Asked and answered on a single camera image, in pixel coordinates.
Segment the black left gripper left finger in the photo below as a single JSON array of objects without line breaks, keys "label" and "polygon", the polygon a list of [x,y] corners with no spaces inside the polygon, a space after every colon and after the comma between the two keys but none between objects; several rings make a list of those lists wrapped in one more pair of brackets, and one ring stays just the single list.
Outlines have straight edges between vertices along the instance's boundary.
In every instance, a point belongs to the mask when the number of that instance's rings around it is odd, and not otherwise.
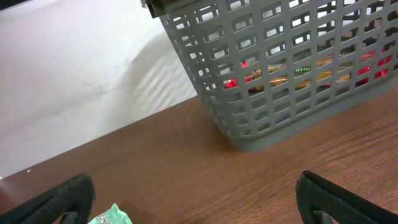
[{"label": "black left gripper left finger", "polygon": [[92,178],[81,173],[1,214],[1,223],[46,224],[60,220],[60,223],[86,224],[94,201]]}]

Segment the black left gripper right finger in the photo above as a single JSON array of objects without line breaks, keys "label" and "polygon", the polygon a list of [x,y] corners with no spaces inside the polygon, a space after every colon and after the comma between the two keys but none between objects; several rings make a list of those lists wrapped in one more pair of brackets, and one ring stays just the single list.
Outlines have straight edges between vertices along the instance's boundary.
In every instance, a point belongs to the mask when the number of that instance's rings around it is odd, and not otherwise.
[{"label": "black left gripper right finger", "polygon": [[309,171],[295,186],[297,208],[304,224],[395,224],[397,214]]}]

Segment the orange spaghetti pasta package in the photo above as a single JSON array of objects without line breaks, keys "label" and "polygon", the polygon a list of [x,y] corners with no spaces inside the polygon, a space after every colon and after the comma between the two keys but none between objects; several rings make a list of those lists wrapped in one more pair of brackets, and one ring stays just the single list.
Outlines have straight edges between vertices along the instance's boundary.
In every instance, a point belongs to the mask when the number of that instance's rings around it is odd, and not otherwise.
[{"label": "orange spaghetti pasta package", "polygon": [[[369,81],[368,78],[364,78],[363,75],[366,73],[370,72],[372,70],[372,66],[369,63],[370,60],[374,59],[376,56],[376,52],[370,51],[365,54],[363,54],[360,57],[360,62],[364,63],[365,66],[361,67],[358,69],[356,72],[357,76],[360,78],[359,81],[357,81],[357,84],[362,85],[365,84]],[[334,56],[332,55],[327,55],[326,57],[321,58],[320,60],[317,61],[317,67],[325,67],[333,62]],[[388,64],[392,60],[392,55],[388,55],[386,57],[383,57],[382,59],[378,60],[376,67],[382,67],[386,64]],[[279,70],[284,69],[287,66],[287,63],[282,61],[277,64],[272,64],[268,66],[268,72],[270,74],[272,73],[277,73]],[[349,71],[349,69],[354,67],[354,60],[346,60],[342,63],[339,64],[338,67],[338,77],[335,80],[335,83],[338,85],[340,83],[348,82],[351,80],[353,76],[353,72]],[[311,65],[304,65],[302,67],[296,68],[294,70],[294,77],[295,78],[301,78],[306,75],[309,75],[309,73],[312,71],[312,66]],[[380,78],[384,77],[388,74],[389,70],[387,68],[378,71],[374,78]],[[331,68],[329,69],[324,69],[316,74],[316,80],[321,83],[321,86],[331,86],[331,82],[326,82],[325,80],[332,77],[333,70]],[[246,83],[251,83],[256,80],[259,80],[262,78],[262,70],[259,68],[257,70],[253,70],[244,76],[244,80]],[[280,74],[275,76],[274,78],[270,79],[269,83],[270,86],[276,87],[283,85],[289,81],[289,76],[287,73]],[[302,89],[310,86],[311,84],[311,78],[308,77],[298,83],[295,84],[296,89]],[[225,89],[232,89],[232,88],[237,88],[239,86],[239,80],[237,78],[232,78],[228,80],[224,84]],[[249,88],[249,92],[260,92],[264,90],[264,85],[263,84],[258,84],[255,86],[252,86]]]}]

